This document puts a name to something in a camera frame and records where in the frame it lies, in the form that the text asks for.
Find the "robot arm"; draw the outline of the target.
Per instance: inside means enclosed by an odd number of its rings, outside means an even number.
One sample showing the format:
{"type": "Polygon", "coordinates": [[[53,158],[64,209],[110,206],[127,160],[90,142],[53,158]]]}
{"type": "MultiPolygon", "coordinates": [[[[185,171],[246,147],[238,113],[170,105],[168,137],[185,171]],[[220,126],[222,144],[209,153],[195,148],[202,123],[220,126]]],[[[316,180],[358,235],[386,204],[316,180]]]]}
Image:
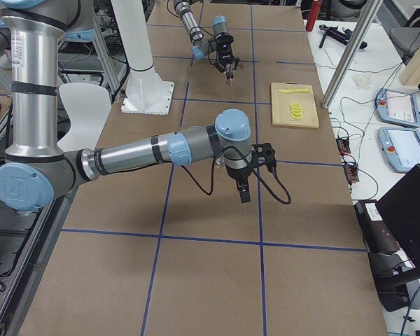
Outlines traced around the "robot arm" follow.
{"type": "Polygon", "coordinates": [[[93,3],[2,1],[1,7],[10,30],[13,100],[13,141],[0,167],[0,200],[6,206],[37,211],[100,176],[221,156],[241,201],[250,200],[253,151],[243,111],[223,111],[206,127],[98,148],[111,110],[108,91],[57,82],[59,42],[95,39],[93,3]]]}
{"type": "Polygon", "coordinates": [[[227,20],[217,15],[212,22],[212,32],[198,25],[191,10],[190,1],[173,1],[174,11],[180,18],[192,43],[192,53],[196,60],[207,59],[211,65],[224,74],[227,85],[234,80],[239,58],[234,56],[232,43],[234,37],[228,31],[227,20]]]}

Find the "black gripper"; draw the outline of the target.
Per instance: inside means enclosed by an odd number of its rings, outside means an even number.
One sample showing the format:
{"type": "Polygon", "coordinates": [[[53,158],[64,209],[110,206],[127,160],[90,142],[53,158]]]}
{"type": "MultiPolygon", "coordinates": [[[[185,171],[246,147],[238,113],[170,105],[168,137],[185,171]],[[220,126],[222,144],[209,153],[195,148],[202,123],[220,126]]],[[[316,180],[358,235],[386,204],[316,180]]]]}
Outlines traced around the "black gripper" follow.
{"type": "Polygon", "coordinates": [[[235,57],[232,52],[231,43],[218,43],[216,47],[217,59],[215,61],[216,68],[225,74],[226,84],[233,85],[234,72],[238,67],[239,58],[235,57]]]}
{"type": "Polygon", "coordinates": [[[252,172],[251,168],[243,167],[238,169],[227,166],[226,171],[228,176],[235,180],[241,203],[250,202],[251,196],[249,192],[249,176],[252,172]]]}

